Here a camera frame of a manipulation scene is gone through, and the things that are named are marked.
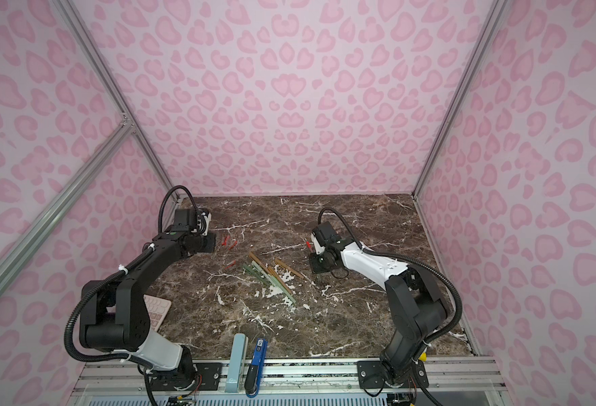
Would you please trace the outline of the light green pen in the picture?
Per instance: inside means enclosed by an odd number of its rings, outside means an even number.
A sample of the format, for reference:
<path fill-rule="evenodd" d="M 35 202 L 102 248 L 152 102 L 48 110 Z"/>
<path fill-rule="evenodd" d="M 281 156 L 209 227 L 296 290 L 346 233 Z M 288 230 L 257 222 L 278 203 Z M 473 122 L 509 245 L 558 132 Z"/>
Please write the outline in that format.
<path fill-rule="evenodd" d="M 269 286 L 277 287 L 277 280 L 273 276 L 271 276 L 267 271 L 265 271 L 260 264 L 258 264 L 257 262 L 252 262 L 251 265 L 256 270 L 257 274 L 265 280 L 266 284 L 268 284 Z"/>

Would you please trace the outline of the dark green pen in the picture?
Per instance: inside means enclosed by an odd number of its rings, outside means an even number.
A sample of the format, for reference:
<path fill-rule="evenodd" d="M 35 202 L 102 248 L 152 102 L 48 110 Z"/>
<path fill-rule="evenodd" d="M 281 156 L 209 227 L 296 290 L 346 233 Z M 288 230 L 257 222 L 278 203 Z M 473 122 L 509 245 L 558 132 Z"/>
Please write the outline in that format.
<path fill-rule="evenodd" d="M 247 274 L 254 277 L 259 283 L 263 284 L 264 286 L 271 285 L 269 280 L 265 276 L 263 276 L 259 271 L 257 271 L 255 267 L 252 267 L 251 265 L 243 265 L 242 267 Z"/>

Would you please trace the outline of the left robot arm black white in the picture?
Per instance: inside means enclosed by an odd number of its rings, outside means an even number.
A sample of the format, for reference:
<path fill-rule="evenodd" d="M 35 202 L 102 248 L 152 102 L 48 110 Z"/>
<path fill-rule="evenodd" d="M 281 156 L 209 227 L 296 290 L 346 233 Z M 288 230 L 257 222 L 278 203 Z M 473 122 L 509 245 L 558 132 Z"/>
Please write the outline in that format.
<path fill-rule="evenodd" d="M 196 380 L 191 351 L 162 337 L 151 325 L 145 293 L 171 265 L 213 253 L 216 235 L 167 232 L 103 280 L 87 283 L 64 328 L 64 348 L 74 360 L 130 361 L 158 379 L 188 387 Z"/>

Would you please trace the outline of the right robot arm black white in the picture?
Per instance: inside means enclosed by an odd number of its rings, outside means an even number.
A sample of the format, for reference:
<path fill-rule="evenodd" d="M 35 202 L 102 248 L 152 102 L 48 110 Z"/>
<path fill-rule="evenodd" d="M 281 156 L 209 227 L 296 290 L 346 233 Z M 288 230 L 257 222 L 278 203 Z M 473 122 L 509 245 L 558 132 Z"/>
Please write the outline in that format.
<path fill-rule="evenodd" d="M 387 294 L 395 332 L 379 361 L 360 363 L 364 390 L 427 387 L 420 357 L 437 338 L 453 330 L 462 317 L 462 300 L 451 281 L 428 265 L 405 255 L 378 252 L 352 240 L 311 242 L 309 262 L 314 273 L 345 269 L 358 272 Z"/>

